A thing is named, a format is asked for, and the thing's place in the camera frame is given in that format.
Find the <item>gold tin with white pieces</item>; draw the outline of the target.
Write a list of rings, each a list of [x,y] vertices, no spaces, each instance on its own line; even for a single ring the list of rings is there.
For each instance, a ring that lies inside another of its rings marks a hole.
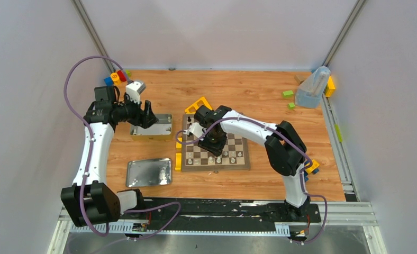
[[[158,122],[144,129],[132,125],[130,137],[133,140],[169,140],[173,133],[173,116],[171,114],[156,115]]]

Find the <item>wooden chess board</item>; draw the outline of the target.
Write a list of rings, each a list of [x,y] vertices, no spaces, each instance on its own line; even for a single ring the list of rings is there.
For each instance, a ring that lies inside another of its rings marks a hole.
[[[189,142],[195,140],[194,136],[189,137],[186,134],[182,135],[182,171],[183,172],[200,172],[200,171],[229,171],[229,170],[249,170],[250,169],[250,159],[249,159],[249,151],[247,145],[247,139],[242,138],[236,134],[228,134],[227,135],[227,142],[224,146],[222,154],[220,156],[214,156],[210,152],[201,149],[197,146],[197,144],[189,144]],[[228,158],[223,157],[223,153],[225,151],[229,152],[229,155],[232,151],[236,152],[236,157],[229,156]],[[243,157],[237,157],[237,153],[241,151],[243,153]],[[193,153],[193,157],[189,158],[187,156],[188,152]],[[215,157],[215,164],[209,165],[208,159],[209,157]],[[222,158],[222,164],[217,165],[216,159],[217,157]],[[231,158],[235,158],[236,163],[230,164]],[[187,165],[187,159],[192,159],[193,164]],[[194,159],[200,159],[199,165],[194,165]]]

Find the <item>small yellow rectangular block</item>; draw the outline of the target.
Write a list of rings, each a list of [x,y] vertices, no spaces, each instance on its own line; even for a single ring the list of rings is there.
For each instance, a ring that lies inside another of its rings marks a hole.
[[[182,150],[182,137],[178,137],[176,139],[176,150],[178,152],[181,152],[181,150]]]

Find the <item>yellow arch block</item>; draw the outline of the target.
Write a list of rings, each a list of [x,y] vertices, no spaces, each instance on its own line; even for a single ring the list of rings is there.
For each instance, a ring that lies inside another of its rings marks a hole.
[[[176,153],[175,156],[175,170],[181,171],[182,170],[182,153]]]

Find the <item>yellow triangle frame block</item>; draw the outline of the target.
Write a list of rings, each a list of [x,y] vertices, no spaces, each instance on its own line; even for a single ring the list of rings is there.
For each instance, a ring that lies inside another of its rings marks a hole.
[[[206,106],[209,110],[212,110],[213,108],[205,98],[205,96],[200,97],[195,102],[193,102],[189,107],[187,107],[184,112],[186,114],[195,114],[196,111],[201,107]]]

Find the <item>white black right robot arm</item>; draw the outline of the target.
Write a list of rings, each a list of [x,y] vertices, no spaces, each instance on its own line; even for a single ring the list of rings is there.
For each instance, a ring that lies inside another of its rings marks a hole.
[[[312,160],[301,137],[289,122],[267,123],[246,117],[226,106],[215,110],[201,106],[185,133],[194,136],[200,148],[216,156],[222,154],[228,134],[239,135],[263,146],[270,166],[283,178],[287,216],[299,221],[307,215],[309,195],[305,190],[303,172],[312,165]]]

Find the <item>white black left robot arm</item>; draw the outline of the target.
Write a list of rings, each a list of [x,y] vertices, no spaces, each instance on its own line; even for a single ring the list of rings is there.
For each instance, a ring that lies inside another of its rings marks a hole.
[[[146,204],[139,190],[113,192],[106,184],[108,152],[116,126],[128,122],[147,129],[158,122],[150,101],[140,101],[146,86],[132,81],[125,87],[123,101],[116,86],[94,89],[95,100],[81,117],[85,145],[77,174],[70,187],[61,190],[61,201],[77,227],[116,222],[123,212],[139,219]]]

